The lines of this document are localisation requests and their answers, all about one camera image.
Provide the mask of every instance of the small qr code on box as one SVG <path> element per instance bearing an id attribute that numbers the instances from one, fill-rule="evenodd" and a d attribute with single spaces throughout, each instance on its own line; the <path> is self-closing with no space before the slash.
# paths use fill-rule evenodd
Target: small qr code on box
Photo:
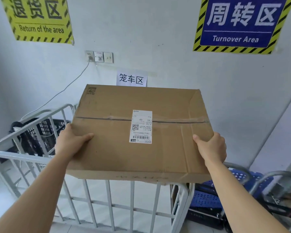
<path id="1" fill-rule="evenodd" d="M 139 130 L 139 124 L 133 124 L 132 125 L 132 130 L 133 131 Z"/>
<path id="2" fill-rule="evenodd" d="M 92 88 L 92 87 L 90 87 L 90 88 L 88 88 L 87 94 L 88 94 L 88 95 L 94 95 L 95 92 L 96 92 L 96 88 Z"/>

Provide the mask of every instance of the electrical outlet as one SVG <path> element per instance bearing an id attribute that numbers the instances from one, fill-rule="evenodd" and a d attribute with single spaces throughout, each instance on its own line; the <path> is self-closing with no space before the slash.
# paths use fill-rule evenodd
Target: electrical outlet
<path id="1" fill-rule="evenodd" d="M 91 50 L 85 51 L 86 61 L 93 62 L 94 61 L 94 52 Z"/>
<path id="2" fill-rule="evenodd" d="M 105 63 L 113 63 L 113 53 L 104 52 L 104 60 L 105 60 Z"/>
<path id="3" fill-rule="evenodd" d="M 104 62 L 104 53 L 102 51 L 94 51 L 95 62 Z"/>

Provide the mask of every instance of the blue sign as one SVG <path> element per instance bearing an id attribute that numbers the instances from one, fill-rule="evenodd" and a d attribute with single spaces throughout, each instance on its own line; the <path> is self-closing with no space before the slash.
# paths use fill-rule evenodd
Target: blue sign
<path id="1" fill-rule="evenodd" d="M 209 0 L 200 45 L 267 47 L 287 0 Z"/>

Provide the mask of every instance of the forearm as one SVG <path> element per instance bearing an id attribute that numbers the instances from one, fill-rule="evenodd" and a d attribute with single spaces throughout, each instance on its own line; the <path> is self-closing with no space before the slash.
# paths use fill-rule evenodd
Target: forearm
<path id="1" fill-rule="evenodd" d="M 288 232 L 222 163 L 210 162 L 206 165 L 234 233 Z"/>
<path id="2" fill-rule="evenodd" d="M 68 161 L 55 156 L 0 218 L 0 233 L 49 232 Z"/>

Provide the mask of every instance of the white paper sign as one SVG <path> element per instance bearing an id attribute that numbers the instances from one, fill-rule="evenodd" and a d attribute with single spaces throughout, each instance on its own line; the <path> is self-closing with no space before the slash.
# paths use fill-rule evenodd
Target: white paper sign
<path id="1" fill-rule="evenodd" d="M 145 87 L 148 72 L 141 70 L 118 69 L 117 86 Z"/>
<path id="2" fill-rule="evenodd" d="M 133 110 L 129 142 L 152 144 L 152 111 Z"/>

